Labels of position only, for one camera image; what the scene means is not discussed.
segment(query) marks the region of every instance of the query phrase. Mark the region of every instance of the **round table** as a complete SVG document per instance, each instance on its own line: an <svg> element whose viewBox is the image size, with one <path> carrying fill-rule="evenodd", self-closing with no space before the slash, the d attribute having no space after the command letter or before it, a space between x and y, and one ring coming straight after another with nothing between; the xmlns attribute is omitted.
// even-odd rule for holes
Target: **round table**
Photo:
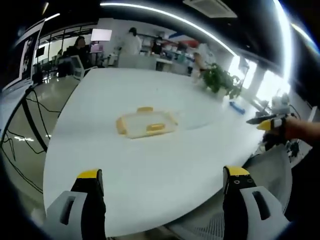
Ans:
<svg viewBox="0 0 320 240"><path fill-rule="evenodd" d="M77 175L102 169L105 234L122 236L169 223L223 186L223 167L242 166L263 132L246 120L256 109L242 98L241 115L187 76L152 70L91 70L66 103L46 154L47 209ZM129 139L116 120L137 108L170 111L177 130Z"/></svg>

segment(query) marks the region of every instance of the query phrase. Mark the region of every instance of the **ceiling light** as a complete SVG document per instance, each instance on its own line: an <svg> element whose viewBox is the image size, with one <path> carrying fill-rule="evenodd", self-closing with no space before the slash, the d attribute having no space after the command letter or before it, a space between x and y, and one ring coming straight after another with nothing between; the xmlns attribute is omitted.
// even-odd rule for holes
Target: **ceiling light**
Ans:
<svg viewBox="0 0 320 240"><path fill-rule="evenodd" d="M35 140L33 140L32 138L30 137L19 137L19 136L14 136L15 139L17 139L19 142L20 141L29 141L29 142L34 142Z"/></svg>
<svg viewBox="0 0 320 240"><path fill-rule="evenodd" d="M291 25L298 33L300 33L302 35L302 37L304 37L306 40L308 40L310 42L313 42L311 37L309 37L308 34L305 31L302 30L301 27L299 27L299 26L297 26L297 25L295 25L293 23L291 23Z"/></svg>
<svg viewBox="0 0 320 240"><path fill-rule="evenodd" d="M148 6L142 6L142 5L136 5L136 4L129 4L129 3L118 3L118 2L102 2L100 3L100 6L106 7L106 6L119 6L119 7L131 7L131 8L138 8L138 9L145 9L145 10L149 10L149 11L153 11L153 12L157 12L160 14L164 14L167 15L169 17L172 17L174 19L177 19L181 22L184 22L185 24L188 24L192 27L194 27L195 29L198 29L199 31L203 32L204 34L206 34L207 36L209 36L210 38L212 38L213 40L215 40L216 42L218 42L221 46L223 46L226 50L228 50L233 56L236 56L236 53L234 51L231 50L230 47L228 47L226 44L224 44L221 40L219 40L217 37L215 37L214 35L212 35L210 32L204 30L203 28L199 27L198 25L185 20L182 17L176 16L172 13L163 11L163 10L159 10L153 7L148 7Z"/></svg>
<svg viewBox="0 0 320 240"><path fill-rule="evenodd" d="M291 37L291 29L287 15L278 0L273 0L278 15L278 20L282 35L283 48L283 79L288 82L291 76L292 60L293 60L293 42Z"/></svg>
<svg viewBox="0 0 320 240"><path fill-rule="evenodd" d="M53 19L53 18L58 17L58 16L60 16L60 13L56 13L55 15L52 15L52 16L46 18L44 21L45 21L45 22L46 22L46 21L49 21L50 19Z"/></svg>
<svg viewBox="0 0 320 240"><path fill-rule="evenodd" d="M42 15L45 13L45 11L47 10L48 6L49 6L49 3L45 2L44 6L43 6L43 10L42 10Z"/></svg>

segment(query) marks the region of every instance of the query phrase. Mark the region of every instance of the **black cable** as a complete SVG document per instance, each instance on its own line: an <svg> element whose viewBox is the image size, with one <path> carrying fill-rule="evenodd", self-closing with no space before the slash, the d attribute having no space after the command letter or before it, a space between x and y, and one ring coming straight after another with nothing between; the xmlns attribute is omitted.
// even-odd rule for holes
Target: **black cable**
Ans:
<svg viewBox="0 0 320 240"><path fill-rule="evenodd" d="M8 140L6 142L9 142L10 144L10 148L11 148L11 152L12 152L12 156L13 156L13 160L16 162L16 153L15 153L15 148L14 148L14 141L12 140L12 138L10 138L8 136L8 133L5 133L6 137L8 138Z"/></svg>
<svg viewBox="0 0 320 240"><path fill-rule="evenodd" d="M31 186L33 187L35 190L37 190L39 193L44 194L43 190L38 187L33 181L31 181L29 178L27 178L21 171L19 168L17 168L12 161L10 160L10 158L8 157L8 155L6 154L5 150L3 149L3 147L1 148L2 152L4 153L4 155L6 156L6 158L8 159L9 163L12 165L12 167L14 168L14 170Z"/></svg>
<svg viewBox="0 0 320 240"><path fill-rule="evenodd" d="M42 113L41 113L41 109L40 109L40 104L39 104L39 100L38 100L37 93L36 93L36 91L33 90L33 89L32 89L31 91L34 93L35 98L36 98L36 103L37 103L37 105L38 105L38 109L39 109L39 113L40 113L40 118L41 118L41 121L42 121L42 124L43 124L44 131L45 131L46 135L48 136L48 138L51 139L50 136L49 136L49 133L48 133L48 131L47 131L47 128L46 128L46 125L45 125L45 121L44 121L44 119L43 119L43 117L42 117Z"/></svg>
<svg viewBox="0 0 320 240"><path fill-rule="evenodd" d="M307 101L305 101L305 102L306 102L306 104L309 106L309 108L310 108L310 109L312 109L311 104L310 104L310 103L308 103Z"/></svg>
<svg viewBox="0 0 320 240"><path fill-rule="evenodd" d="M291 104L290 104L289 106L293 108L293 110L294 110L295 113L298 115L299 119L301 120L301 116L300 116L300 114L298 113L297 109L296 109L294 106L292 106Z"/></svg>
<svg viewBox="0 0 320 240"><path fill-rule="evenodd" d="M45 152L45 150L42 150L42 151L40 151L40 152L36 152L36 150L34 150L34 148L28 143L28 141L26 140L26 138L25 138L24 136L19 135L19 134L16 134L16 133L10 131L9 129L7 129L7 131L8 131L9 133L11 133L12 135L16 135L16 136L18 136L18 137L23 138L24 141L25 141L25 143L29 146L29 148L32 149L32 151L33 151L35 154L41 154L41 153Z"/></svg>
<svg viewBox="0 0 320 240"><path fill-rule="evenodd" d="M31 98L26 98L28 101L31 101L31 102L34 102L34 103L37 103L37 101L35 101L35 100L32 100ZM43 105L41 102L39 102L39 104L45 109L45 110L47 110L48 112L50 112L50 113L58 113L58 114L60 114L61 113L61 111L52 111L52 110L49 110L48 108L46 108L46 106L45 105Z"/></svg>

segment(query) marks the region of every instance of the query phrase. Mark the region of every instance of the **monitor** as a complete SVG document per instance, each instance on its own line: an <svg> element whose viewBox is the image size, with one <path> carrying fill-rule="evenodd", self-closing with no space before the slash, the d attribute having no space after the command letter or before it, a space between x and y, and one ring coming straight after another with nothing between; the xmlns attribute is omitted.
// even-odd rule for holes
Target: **monitor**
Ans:
<svg viewBox="0 0 320 240"><path fill-rule="evenodd" d="M37 57L40 57L40 56L42 56L43 54L45 54L45 47L43 46L43 47L41 47L41 48L38 48L37 50L36 50L36 55L35 55L35 57L37 58Z"/></svg>
<svg viewBox="0 0 320 240"><path fill-rule="evenodd" d="M76 69L81 69L81 64L78 61L79 58L71 57L71 62Z"/></svg>
<svg viewBox="0 0 320 240"><path fill-rule="evenodd" d="M102 53L104 51L104 46L102 44L92 44L90 48L90 53Z"/></svg>
<svg viewBox="0 0 320 240"><path fill-rule="evenodd" d="M94 28L94 29L92 29L91 41L92 42L110 41L111 34L112 34L112 30Z"/></svg>
<svg viewBox="0 0 320 240"><path fill-rule="evenodd" d="M28 29L9 51L6 71L0 76L0 89L2 91L22 80L31 78L35 49L43 24L43 21L41 21Z"/></svg>

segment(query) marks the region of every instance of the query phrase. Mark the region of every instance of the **potted plant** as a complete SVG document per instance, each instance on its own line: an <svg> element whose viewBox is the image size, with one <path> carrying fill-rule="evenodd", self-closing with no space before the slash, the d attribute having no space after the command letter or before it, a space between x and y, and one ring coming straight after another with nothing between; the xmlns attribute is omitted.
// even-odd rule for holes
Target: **potted plant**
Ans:
<svg viewBox="0 0 320 240"><path fill-rule="evenodd" d="M203 74L204 83L217 95L219 99L229 95L230 99L238 97L241 93L241 81L237 76L231 76L216 63Z"/></svg>

